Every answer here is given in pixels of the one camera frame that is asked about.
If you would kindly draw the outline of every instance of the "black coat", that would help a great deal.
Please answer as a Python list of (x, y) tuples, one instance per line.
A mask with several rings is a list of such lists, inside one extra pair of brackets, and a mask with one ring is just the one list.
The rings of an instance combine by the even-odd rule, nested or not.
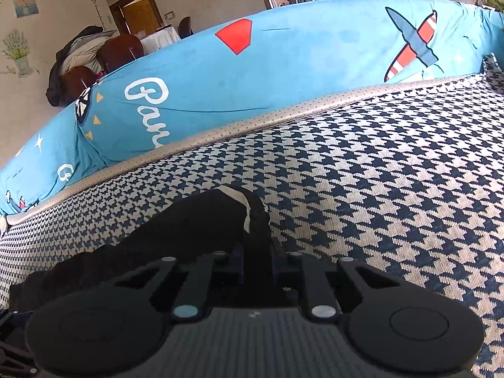
[[(247, 216), (250, 237), (272, 244), (269, 215), (260, 198), (243, 188), (235, 190), (246, 197), (249, 213), (243, 203), (218, 188), (191, 195), (156, 214), (117, 246), (106, 244), (93, 252), (80, 253), (48, 272), (34, 272), (23, 283), (11, 285), (9, 310), (39, 309), (59, 297), (96, 287), (165, 256), (188, 264), (215, 250), (231, 252), (244, 239)], [(282, 289), (274, 290), (274, 294), (282, 294)]]
[(72, 44), (77, 38), (90, 36), (102, 32), (103, 28), (98, 26), (88, 26), (79, 32), (79, 35), (74, 37), (68, 44), (65, 45), (64, 49), (56, 53), (56, 64), (51, 68), (49, 73), (49, 87), (45, 93), (47, 100), (52, 106), (67, 106), (65, 102), (65, 92), (63, 88), (63, 83), (61, 81), (60, 69), (68, 56), (68, 52), (72, 47)]

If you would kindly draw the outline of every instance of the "silver bolt head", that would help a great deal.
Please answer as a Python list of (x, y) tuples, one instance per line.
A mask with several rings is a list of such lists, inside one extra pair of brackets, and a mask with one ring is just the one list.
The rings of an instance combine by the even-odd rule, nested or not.
[(179, 305), (173, 309), (173, 315), (178, 318), (191, 318), (198, 315), (198, 309), (190, 304)]
[(330, 305), (317, 305), (312, 308), (312, 314), (317, 318), (331, 318), (336, 315), (336, 309)]

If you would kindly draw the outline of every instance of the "white stripe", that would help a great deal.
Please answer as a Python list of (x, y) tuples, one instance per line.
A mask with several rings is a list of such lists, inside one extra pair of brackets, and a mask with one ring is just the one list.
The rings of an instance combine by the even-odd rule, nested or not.
[(422, 80), (423, 80), (422, 71), (420, 71), (420, 72), (417, 72), (416, 74), (412, 75), (409, 78), (403, 79), (401, 81), (401, 83), (415, 83), (415, 82), (422, 81)]
[(432, 17), (427, 18), (427, 24), (429, 24), (434, 31), (436, 31), (436, 23), (432, 20)]
[(83, 116), (88, 106), (84, 102), (79, 103), (79, 116)]
[(245, 220), (243, 222), (243, 228), (247, 233), (250, 234), (250, 204), (245, 195), (238, 190), (231, 189), (230, 187), (227, 186), (219, 186), (217, 189), (219, 189), (221, 192), (227, 194), (230, 198), (236, 200), (237, 202), (240, 202), (242, 205), (245, 206), (247, 210), (247, 216), (245, 217)]
[(401, 72), (404, 69), (399, 61), (394, 62), (394, 68), (396, 69), (397, 73)]

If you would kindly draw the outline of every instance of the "white tablecloth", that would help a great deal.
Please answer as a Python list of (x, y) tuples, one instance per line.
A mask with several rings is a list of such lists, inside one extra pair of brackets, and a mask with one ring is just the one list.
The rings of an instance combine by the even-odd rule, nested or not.
[(170, 26), (145, 37), (140, 42), (144, 47), (144, 54), (148, 55), (177, 41), (180, 41), (180, 36), (175, 28)]

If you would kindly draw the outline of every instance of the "chair back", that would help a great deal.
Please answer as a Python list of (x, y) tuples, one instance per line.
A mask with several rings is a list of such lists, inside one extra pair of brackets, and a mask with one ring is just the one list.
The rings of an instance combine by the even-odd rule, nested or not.
[(96, 53), (96, 59), (107, 74), (143, 56), (142, 43), (131, 34), (108, 40)]
[(194, 35), (191, 29), (191, 17), (185, 17), (181, 20), (178, 25), (178, 35), (180, 35), (180, 38), (182, 39)]
[(88, 67), (79, 65), (64, 73), (61, 76), (65, 90), (65, 101), (71, 104), (82, 93), (83, 90), (96, 82), (96, 75)]

